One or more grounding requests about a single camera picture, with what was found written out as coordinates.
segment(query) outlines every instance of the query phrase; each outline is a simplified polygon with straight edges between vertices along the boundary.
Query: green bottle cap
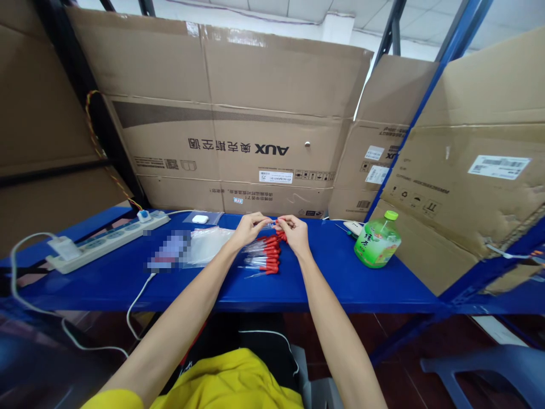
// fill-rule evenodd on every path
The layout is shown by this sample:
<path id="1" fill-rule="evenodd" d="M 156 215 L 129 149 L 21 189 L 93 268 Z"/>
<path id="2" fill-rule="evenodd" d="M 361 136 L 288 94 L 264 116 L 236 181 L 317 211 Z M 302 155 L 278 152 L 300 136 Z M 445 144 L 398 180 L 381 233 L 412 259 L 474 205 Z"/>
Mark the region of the green bottle cap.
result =
<path id="1" fill-rule="evenodd" d="M 399 215 L 392 210 L 387 210 L 386 213 L 384 213 L 384 217 L 388 220 L 396 220 L 398 216 Z"/>

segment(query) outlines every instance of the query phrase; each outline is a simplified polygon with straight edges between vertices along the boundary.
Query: hand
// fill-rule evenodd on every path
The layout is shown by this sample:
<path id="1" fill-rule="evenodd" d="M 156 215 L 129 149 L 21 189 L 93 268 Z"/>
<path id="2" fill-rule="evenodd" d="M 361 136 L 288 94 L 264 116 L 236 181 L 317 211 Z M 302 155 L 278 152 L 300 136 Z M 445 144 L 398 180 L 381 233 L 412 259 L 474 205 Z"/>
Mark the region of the hand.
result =
<path id="1" fill-rule="evenodd" d="M 267 223 L 272 222 L 271 218 L 263 216 L 261 212 L 244 215 L 240 219 L 240 223 L 228 243 L 232 244 L 237 250 L 240 250 L 246 244 L 250 244 L 255 240 L 260 230 Z"/>
<path id="2" fill-rule="evenodd" d="M 280 225 L 275 227 L 277 230 L 283 230 L 286 233 L 288 244 L 296 256 L 311 253 L 311 248 L 308 245 L 307 224 L 304 221 L 289 215 L 277 218 L 276 224 Z"/>

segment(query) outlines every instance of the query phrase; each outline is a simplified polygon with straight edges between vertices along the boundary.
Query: person's left hand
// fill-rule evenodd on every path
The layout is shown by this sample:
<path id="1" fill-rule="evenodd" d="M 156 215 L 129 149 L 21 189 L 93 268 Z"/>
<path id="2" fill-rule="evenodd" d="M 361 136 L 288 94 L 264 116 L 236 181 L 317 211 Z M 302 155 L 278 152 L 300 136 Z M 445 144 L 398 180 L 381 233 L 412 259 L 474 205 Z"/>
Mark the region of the person's left hand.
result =
<path id="1" fill-rule="evenodd" d="M 272 223 L 271 218 L 265 217 L 261 212 L 244 215 L 240 219 L 237 229 L 229 239 L 229 244 L 235 246 L 238 250 L 246 244 L 250 244 L 257 237 L 259 231 L 267 224 Z"/>

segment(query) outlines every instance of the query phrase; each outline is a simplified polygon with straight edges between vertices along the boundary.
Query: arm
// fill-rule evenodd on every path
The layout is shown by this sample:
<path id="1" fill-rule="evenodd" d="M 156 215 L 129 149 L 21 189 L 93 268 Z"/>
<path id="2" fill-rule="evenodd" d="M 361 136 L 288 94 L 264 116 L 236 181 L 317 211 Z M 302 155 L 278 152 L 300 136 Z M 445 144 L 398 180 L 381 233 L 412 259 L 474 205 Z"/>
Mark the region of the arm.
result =
<path id="1" fill-rule="evenodd" d="M 144 407 L 149 407 L 212 311 L 237 253 L 257 237 L 265 224 L 271 222 L 261 213 L 243 216 L 230 240 L 161 315 L 100 391 L 131 390 L 140 396 Z"/>
<path id="2" fill-rule="evenodd" d="M 387 408 L 369 356 L 312 257 L 307 224 L 294 216 L 282 216 L 277 223 L 299 260 L 312 320 L 345 407 Z"/>

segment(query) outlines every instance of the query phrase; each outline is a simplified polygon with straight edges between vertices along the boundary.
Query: yellow wire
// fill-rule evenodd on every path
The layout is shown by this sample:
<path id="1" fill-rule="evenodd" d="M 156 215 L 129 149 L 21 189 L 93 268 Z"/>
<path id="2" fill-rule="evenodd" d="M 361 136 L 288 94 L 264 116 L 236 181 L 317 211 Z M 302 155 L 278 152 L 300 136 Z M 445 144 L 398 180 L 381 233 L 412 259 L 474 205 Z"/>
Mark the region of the yellow wire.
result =
<path id="1" fill-rule="evenodd" d="M 99 142 L 98 142 L 98 137 L 97 135 L 95 134 L 95 129 L 93 127 L 93 120 L 91 119 L 91 114 L 89 113 L 89 107 L 91 106 L 91 97 L 94 95 L 94 94 L 100 94 L 100 91 L 99 90 L 92 90 L 92 91 L 89 91 L 89 93 L 87 94 L 87 98 L 86 98 L 86 101 L 85 101 L 85 113 L 87 114 L 87 126 L 89 127 L 89 131 L 91 132 L 91 142 L 93 142 L 93 147 L 95 149 L 95 152 L 97 153 L 98 157 L 100 159 L 106 159 L 106 155 L 104 155 L 104 153 L 102 153 L 102 149 L 99 145 Z M 119 182 L 119 180 L 111 173 L 110 169 L 108 167 L 105 167 L 105 170 L 106 172 L 108 173 L 108 175 L 110 175 L 110 177 L 114 180 L 114 182 L 116 183 L 116 185 L 119 186 L 119 188 L 121 189 L 121 191 L 123 192 L 123 194 L 125 195 L 125 197 L 127 198 L 127 200 L 131 203 L 133 203 L 140 211 L 144 210 L 142 208 L 142 206 L 140 206 L 138 203 L 136 203 L 133 199 L 131 199 L 131 197 L 128 195 L 127 191 L 125 190 L 125 188 L 123 187 L 123 185 Z"/>

